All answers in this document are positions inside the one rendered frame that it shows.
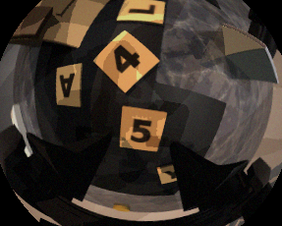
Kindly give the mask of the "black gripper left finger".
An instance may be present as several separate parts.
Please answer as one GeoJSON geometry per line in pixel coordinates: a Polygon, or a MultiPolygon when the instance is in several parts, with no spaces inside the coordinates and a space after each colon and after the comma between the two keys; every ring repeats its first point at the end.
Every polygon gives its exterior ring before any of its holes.
{"type": "Polygon", "coordinates": [[[64,145],[43,141],[31,133],[27,133],[27,140],[36,156],[53,168],[75,199],[82,201],[109,148],[112,132],[102,132],[98,136],[64,145]]]}

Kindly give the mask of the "yellow flat disc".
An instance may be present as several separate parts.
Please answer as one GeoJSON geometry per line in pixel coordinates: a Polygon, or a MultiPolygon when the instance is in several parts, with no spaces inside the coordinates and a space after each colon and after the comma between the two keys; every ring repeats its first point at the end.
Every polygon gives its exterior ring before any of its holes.
{"type": "Polygon", "coordinates": [[[126,212],[129,212],[130,211],[130,208],[129,207],[126,207],[125,205],[117,205],[117,204],[114,204],[114,209],[116,209],[116,211],[126,211],[126,212]]]}

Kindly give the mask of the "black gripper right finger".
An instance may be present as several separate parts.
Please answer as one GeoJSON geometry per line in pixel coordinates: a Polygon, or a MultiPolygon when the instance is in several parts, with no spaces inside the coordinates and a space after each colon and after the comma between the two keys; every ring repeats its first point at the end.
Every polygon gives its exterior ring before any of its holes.
{"type": "Polygon", "coordinates": [[[216,165],[173,140],[169,144],[169,151],[184,211],[198,208],[201,201],[215,193],[224,181],[243,172],[249,163],[248,160],[241,160],[239,163],[216,165]]]}

